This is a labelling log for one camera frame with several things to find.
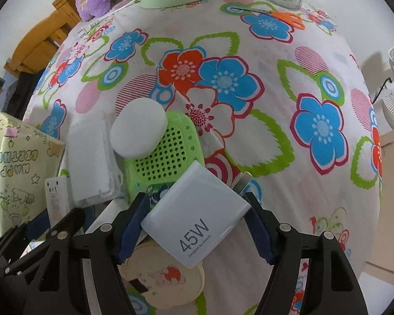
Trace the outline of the white rectangular block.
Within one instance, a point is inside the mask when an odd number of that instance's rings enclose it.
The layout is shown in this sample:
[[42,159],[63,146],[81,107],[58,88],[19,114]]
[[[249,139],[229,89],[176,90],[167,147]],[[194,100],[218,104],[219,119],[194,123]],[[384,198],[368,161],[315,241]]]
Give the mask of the white rectangular block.
[[109,223],[112,224],[118,214],[129,208],[128,203],[124,199],[114,199],[107,207],[98,215],[96,220],[88,227],[86,234],[93,233],[96,229],[102,225]]

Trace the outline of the beige round bear compact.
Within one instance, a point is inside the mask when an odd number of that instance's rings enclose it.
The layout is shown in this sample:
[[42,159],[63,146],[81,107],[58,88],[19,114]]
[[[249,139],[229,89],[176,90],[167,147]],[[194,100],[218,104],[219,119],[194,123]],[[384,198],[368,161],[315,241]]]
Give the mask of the beige round bear compact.
[[146,239],[119,272],[144,299],[157,309],[171,309],[195,301],[203,292],[205,272],[201,263],[187,268],[154,240]]

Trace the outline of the white 45W charger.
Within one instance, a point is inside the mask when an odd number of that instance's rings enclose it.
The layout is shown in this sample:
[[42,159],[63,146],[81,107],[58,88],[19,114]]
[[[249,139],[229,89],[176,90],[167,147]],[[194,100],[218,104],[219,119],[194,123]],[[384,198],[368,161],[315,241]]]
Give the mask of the white 45W charger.
[[141,221],[184,267],[194,268],[237,226],[250,204],[194,161]]

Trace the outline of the small white labelled box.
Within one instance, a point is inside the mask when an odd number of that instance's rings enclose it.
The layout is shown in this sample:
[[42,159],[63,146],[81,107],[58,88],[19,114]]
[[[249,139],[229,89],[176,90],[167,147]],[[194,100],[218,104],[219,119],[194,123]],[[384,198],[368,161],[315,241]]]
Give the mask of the small white labelled box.
[[45,197],[50,224],[55,225],[74,209],[70,177],[66,175],[45,180]]

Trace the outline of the white round sponge puff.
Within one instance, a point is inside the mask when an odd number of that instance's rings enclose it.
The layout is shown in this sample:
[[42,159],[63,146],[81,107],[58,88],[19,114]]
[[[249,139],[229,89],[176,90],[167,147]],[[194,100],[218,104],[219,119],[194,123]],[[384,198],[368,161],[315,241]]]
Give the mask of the white round sponge puff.
[[168,125],[164,108],[150,98],[130,101],[110,130],[113,150],[125,159],[150,155],[161,141]]

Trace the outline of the white tissue pack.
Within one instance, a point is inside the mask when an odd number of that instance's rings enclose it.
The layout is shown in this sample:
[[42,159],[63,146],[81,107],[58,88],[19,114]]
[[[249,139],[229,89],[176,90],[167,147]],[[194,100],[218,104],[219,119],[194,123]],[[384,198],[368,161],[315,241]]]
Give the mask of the white tissue pack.
[[87,208],[122,195],[124,176],[109,141],[106,118],[84,119],[71,127],[66,154],[75,207]]

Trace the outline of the green perforated speaker case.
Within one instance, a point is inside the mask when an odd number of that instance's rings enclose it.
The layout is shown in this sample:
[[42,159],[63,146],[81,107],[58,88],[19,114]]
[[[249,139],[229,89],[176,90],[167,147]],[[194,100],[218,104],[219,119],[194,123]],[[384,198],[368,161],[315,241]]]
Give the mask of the green perforated speaker case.
[[164,136],[151,154],[124,161],[130,201],[143,192],[154,206],[194,161],[204,164],[203,150],[192,120],[181,112],[168,112],[167,120]]

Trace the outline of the floral tablecloth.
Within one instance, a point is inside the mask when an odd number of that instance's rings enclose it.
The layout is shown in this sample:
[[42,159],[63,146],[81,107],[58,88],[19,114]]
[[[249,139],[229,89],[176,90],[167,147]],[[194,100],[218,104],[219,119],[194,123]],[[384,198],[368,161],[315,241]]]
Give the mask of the floral tablecloth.
[[[290,12],[305,30],[265,14]],[[309,5],[207,0],[121,10],[50,60],[24,120],[65,141],[70,128],[150,97],[195,124],[207,169],[248,172],[260,203],[297,230],[333,233],[359,275],[381,198],[376,113],[335,22]]]

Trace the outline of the yellow cartoon storage box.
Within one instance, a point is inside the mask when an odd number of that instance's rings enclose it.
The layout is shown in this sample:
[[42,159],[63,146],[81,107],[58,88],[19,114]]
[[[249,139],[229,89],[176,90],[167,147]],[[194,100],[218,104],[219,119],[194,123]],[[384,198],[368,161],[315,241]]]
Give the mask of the yellow cartoon storage box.
[[65,144],[0,112],[0,237],[46,207],[45,180],[60,169]]

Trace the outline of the black clothing on chair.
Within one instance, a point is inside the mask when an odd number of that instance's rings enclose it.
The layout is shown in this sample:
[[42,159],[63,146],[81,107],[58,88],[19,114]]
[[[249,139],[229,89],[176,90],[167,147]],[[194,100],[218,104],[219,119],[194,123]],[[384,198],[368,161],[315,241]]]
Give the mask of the black clothing on chair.
[[23,119],[29,101],[45,69],[36,73],[21,72],[17,81],[10,85],[2,112]]

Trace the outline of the wooden chair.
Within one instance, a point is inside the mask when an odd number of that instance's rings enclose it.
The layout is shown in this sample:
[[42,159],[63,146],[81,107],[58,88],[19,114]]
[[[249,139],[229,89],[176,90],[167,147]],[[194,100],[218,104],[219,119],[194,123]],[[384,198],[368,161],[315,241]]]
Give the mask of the wooden chair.
[[46,68],[70,31],[81,21],[75,0],[55,0],[55,10],[35,25],[18,43],[4,69],[15,77]]

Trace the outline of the orange handled scissors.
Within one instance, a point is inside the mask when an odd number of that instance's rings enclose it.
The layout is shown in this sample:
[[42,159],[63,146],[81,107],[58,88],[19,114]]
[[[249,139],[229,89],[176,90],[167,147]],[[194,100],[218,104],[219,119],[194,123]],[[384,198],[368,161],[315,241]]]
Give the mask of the orange handled scissors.
[[299,30],[305,30],[305,24],[302,18],[296,14],[290,13],[290,12],[279,12],[279,11],[268,11],[265,9],[248,9],[248,8],[243,8],[243,7],[232,7],[232,11],[234,12],[254,12],[258,14],[265,14],[272,16],[273,18],[276,18],[277,20],[280,20],[290,26],[292,26],[295,29]]

